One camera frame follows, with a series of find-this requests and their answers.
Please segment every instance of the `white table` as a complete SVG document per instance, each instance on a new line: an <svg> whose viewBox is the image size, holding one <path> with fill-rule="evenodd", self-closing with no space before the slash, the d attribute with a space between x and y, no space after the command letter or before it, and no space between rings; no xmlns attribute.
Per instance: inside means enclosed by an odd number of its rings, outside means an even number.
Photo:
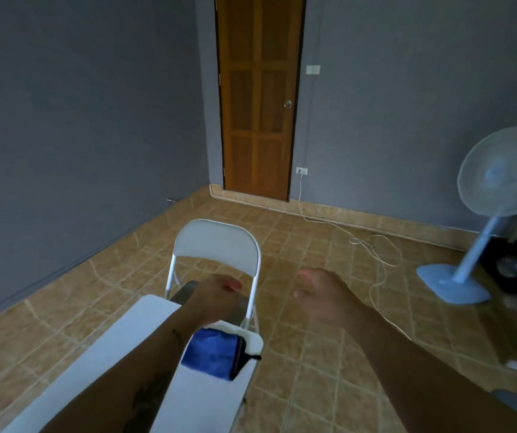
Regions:
<svg viewBox="0 0 517 433"><path fill-rule="evenodd" d="M38 433L68 402L146 339L179 307L147 295L132 306L89 347L4 433ZM246 340L249 354L260 354L262 338L219 321L211 326ZM256 360L249 360L232 382L178 365L152 433L228 433L252 377Z"/></svg>

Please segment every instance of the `person's right arm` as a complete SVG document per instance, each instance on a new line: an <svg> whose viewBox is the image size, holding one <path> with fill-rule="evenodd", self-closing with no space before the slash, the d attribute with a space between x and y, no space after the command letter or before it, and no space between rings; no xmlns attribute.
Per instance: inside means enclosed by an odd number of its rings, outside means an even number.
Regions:
<svg viewBox="0 0 517 433"><path fill-rule="evenodd" d="M307 314L357 342L409 433L517 432L517 412L399 333L323 269L300 272L312 291L294 297Z"/></svg>

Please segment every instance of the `fan base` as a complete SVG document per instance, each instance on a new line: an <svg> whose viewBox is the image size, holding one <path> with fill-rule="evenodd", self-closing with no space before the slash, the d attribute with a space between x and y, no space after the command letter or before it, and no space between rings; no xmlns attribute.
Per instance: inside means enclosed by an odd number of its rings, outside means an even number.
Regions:
<svg viewBox="0 0 517 433"><path fill-rule="evenodd" d="M417 275L439 298L451 304L478 304L491 299L485 287L471 277L463 284L453 281L456 269L450 264L429 264L417 267Z"/></svg>

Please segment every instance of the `light switch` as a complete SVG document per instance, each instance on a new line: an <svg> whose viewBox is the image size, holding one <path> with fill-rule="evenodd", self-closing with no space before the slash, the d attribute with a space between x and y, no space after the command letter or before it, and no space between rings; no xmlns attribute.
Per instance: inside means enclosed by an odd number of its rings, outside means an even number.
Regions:
<svg viewBox="0 0 517 433"><path fill-rule="evenodd" d="M320 65L307 65L306 74L319 74L321 72Z"/></svg>

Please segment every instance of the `door panel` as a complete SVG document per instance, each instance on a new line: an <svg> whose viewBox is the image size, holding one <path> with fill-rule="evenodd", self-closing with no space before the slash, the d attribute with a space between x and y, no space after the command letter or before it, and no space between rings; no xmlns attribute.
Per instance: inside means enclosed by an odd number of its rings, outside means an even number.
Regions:
<svg viewBox="0 0 517 433"><path fill-rule="evenodd" d="M286 200L303 0L216 1L224 186Z"/></svg>

